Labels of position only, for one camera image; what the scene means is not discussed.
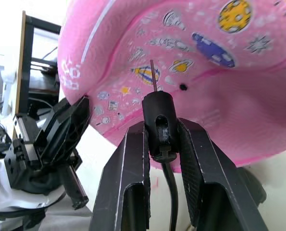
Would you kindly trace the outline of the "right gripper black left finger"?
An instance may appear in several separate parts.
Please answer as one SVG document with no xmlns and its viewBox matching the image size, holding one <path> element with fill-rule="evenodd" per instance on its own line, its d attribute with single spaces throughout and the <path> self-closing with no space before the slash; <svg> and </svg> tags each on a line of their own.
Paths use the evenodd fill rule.
<svg viewBox="0 0 286 231">
<path fill-rule="evenodd" d="M 103 168 L 89 229 L 145 231 L 150 219 L 149 152 L 144 122 L 131 126 Z"/>
</svg>

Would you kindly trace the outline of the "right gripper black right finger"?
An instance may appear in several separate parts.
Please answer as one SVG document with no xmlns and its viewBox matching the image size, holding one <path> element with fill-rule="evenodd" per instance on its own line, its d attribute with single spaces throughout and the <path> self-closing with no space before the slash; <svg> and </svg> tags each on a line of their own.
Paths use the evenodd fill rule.
<svg viewBox="0 0 286 231">
<path fill-rule="evenodd" d="M 179 119 L 179 156 L 191 224 L 198 231 L 266 231 L 259 180 L 236 167 L 199 124 Z"/>
</svg>

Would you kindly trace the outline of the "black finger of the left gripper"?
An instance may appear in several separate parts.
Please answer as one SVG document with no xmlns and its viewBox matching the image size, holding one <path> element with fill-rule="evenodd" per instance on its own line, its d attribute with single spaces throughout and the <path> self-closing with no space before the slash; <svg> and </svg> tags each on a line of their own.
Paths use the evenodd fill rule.
<svg viewBox="0 0 286 231">
<path fill-rule="evenodd" d="M 67 161 L 90 120 L 89 98 L 83 96 L 73 105 L 66 98 L 50 111 L 34 142 L 41 165 Z"/>
</svg>

